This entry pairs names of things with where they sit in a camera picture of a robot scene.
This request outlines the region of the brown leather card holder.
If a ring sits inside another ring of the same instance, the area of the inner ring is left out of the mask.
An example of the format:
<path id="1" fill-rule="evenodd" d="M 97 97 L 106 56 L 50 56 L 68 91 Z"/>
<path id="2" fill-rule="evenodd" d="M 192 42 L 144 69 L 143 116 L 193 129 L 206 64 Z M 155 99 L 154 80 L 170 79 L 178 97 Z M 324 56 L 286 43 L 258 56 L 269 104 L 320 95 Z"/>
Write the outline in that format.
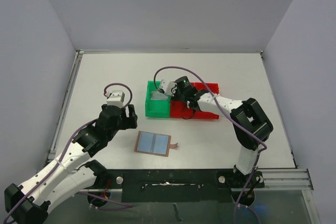
<path id="1" fill-rule="evenodd" d="M 170 135 L 139 131 L 134 151 L 136 153 L 168 157 L 170 150 L 177 148 L 178 143 L 172 143 Z"/>

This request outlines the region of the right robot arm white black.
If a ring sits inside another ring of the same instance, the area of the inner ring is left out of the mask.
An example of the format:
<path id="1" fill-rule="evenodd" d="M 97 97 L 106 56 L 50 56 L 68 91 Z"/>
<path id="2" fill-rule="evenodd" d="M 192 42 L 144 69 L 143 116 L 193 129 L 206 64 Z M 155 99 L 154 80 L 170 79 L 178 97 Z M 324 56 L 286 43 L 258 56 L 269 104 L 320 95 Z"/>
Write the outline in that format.
<path id="1" fill-rule="evenodd" d="M 196 89 L 183 76 L 173 82 L 161 81 L 160 89 L 173 100 L 183 102 L 194 111 L 222 115 L 232 122 L 236 137 L 241 145 L 235 164 L 234 182 L 241 187 L 253 179 L 260 153 L 267 149 L 268 140 L 274 127 L 257 100 L 233 100 L 212 92 L 208 85 Z"/>

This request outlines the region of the silver grey card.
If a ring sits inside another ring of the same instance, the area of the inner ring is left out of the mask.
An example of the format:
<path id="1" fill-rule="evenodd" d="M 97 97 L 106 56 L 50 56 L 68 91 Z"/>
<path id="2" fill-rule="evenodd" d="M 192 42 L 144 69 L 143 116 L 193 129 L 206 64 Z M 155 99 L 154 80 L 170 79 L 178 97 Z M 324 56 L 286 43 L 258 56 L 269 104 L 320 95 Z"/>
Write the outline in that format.
<path id="1" fill-rule="evenodd" d="M 168 100 L 168 96 L 166 96 L 164 93 L 160 93 L 157 90 L 152 91 L 150 94 L 150 100 L 151 101 L 166 101 Z"/>

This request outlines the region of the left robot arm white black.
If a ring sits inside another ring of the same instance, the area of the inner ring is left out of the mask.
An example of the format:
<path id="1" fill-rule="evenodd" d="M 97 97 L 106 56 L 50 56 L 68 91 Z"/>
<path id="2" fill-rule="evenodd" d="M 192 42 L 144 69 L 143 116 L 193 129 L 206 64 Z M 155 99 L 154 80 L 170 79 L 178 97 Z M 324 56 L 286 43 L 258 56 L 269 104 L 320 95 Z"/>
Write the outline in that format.
<path id="1" fill-rule="evenodd" d="M 77 129 L 64 150 L 36 175 L 4 191 L 5 209 L 16 223 L 43 223 L 57 205 L 77 192 L 107 181 L 107 169 L 93 157 L 118 131 L 136 129 L 134 105 L 118 107 L 104 104 L 97 119 Z"/>

